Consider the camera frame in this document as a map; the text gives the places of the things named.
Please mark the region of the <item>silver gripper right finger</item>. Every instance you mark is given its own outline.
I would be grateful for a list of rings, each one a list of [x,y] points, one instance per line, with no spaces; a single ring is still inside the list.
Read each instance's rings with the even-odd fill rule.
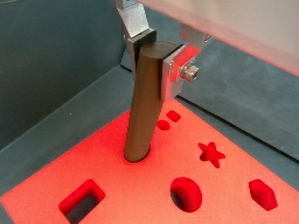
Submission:
[[[187,24],[181,25],[179,34],[185,44],[179,45],[163,60],[162,99],[165,102],[182,92],[186,81],[197,80],[199,68],[194,65],[194,61],[211,37]]]

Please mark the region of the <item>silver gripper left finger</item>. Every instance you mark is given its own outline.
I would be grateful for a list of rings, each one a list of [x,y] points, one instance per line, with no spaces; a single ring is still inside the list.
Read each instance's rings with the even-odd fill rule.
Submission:
[[[125,28],[133,75],[137,75],[141,47],[157,40],[157,31],[149,25],[146,8],[137,0],[117,0],[117,10]]]

